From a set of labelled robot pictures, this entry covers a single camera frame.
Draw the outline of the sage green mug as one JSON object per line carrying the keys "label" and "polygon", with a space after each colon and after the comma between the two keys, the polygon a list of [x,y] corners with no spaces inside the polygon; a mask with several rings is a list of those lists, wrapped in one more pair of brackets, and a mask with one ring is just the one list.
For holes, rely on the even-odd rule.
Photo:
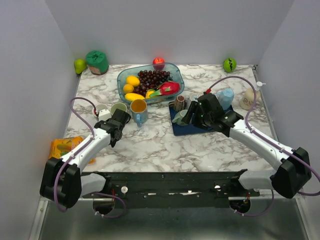
{"label": "sage green mug", "polygon": [[184,109],[179,111],[173,118],[173,120],[171,121],[173,124],[177,124],[179,126],[186,126],[187,123],[183,122],[182,119],[184,118],[184,116],[187,114],[188,110]]}

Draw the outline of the butterfly blue mug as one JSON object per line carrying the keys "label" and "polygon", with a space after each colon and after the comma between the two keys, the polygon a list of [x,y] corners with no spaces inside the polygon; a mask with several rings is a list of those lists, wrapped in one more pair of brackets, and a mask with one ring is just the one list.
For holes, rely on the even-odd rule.
{"label": "butterfly blue mug", "polygon": [[131,102],[130,110],[132,119],[139,128],[148,120],[148,105],[144,99],[136,99]]}

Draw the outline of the light green mug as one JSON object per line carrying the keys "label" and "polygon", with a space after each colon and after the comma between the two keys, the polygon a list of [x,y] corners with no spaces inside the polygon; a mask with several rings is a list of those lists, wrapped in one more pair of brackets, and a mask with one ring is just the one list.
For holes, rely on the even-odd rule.
{"label": "light green mug", "polygon": [[124,112],[127,112],[128,108],[127,108],[127,105],[124,104],[123,102],[117,102],[117,103],[113,104],[110,108],[110,113],[112,116],[114,115],[116,110],[122,110]]}

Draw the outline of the dark grey blue mug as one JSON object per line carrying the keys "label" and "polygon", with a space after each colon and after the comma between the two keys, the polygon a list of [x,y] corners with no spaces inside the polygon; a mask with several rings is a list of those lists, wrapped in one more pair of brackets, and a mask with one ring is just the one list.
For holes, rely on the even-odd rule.
{"label": "dark grey blue mug", "polygon": [[98,113],[103,109],[108,109],[108,106],[103,103],[96,104],[95,107],[92,108],[92,115],[98,120]]}

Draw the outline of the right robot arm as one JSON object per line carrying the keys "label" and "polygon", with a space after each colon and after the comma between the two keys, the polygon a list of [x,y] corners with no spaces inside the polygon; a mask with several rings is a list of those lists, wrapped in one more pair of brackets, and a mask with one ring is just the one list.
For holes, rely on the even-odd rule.
{"label": "right robot arm", "polygon": [[237,112],[224,111],[212,93],[192,101],[182,122],[222,133],[244,144],[271,165],[272,170],[242,171],[238,179],[230,183],[230,191],[236,196],[247,190],[260,189],[274,190],[291,199],[311,179],[310,159],[305,149],[283,145],[246,124]]}

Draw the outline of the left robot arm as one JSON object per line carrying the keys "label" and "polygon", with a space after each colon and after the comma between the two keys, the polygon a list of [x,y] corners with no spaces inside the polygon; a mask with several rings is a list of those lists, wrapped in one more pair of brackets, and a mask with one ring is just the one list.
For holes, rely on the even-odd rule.
{"label": "left robot arm", "polygon": [[91,189],[101,198],[107,197],[111,185],[103,176],[94,174],[92,181],[85,180],[82,183],[81,174],[102,149],[115,146],[130,119],[129,113],[117,109],[111,118],[91,126],[91,134],[76,148],[61,158],[49,158],[44,167],[40,195],[66,208],[73,207],[82,195],[90,193],[83,189]]}

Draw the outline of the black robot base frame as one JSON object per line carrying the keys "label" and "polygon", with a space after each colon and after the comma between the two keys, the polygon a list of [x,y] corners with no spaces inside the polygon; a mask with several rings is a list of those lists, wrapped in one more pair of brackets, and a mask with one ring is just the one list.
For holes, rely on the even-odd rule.
{"label": "black robot base frame", "polygon": [[118,200],[90,192],[93,205],[102,209],[228,208],[230,198],[236,201],[257,197],[253,189],[242,187],[238,179],[244,171],[231,172],[100,172],[106,179],[104,194],[115,194]]}

